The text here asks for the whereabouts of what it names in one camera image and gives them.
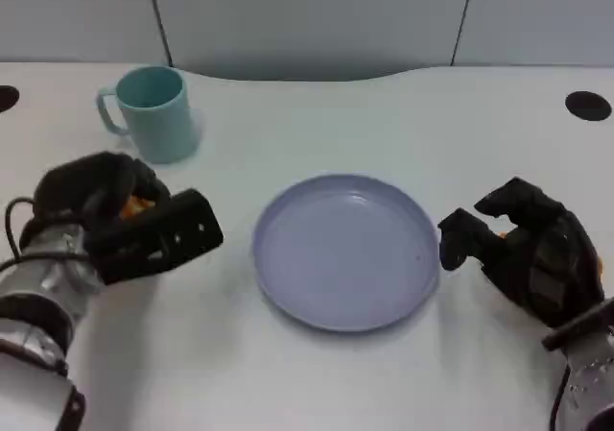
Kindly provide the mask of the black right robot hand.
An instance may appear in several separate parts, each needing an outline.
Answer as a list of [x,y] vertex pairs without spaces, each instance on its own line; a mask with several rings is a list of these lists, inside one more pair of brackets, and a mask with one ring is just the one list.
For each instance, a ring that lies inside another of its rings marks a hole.
[[497,234],[458,208],[441,220],[439,260],[446,271],[477,259],[485,277],[511,302],[550,328],[560,327],[605,299],[601,261],[578,217],[538,186],[513,178],[474,205],[506,216],[512,230]]

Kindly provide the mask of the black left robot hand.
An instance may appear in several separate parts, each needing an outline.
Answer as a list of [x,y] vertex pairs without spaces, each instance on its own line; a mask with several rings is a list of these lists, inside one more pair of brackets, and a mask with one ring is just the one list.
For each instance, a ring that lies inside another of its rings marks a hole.
[[101,152],[48,171],[35,189],[34,216],[70,220],[92,230],[117,220],[132,197],[159,204],[171,194],[140,159]]

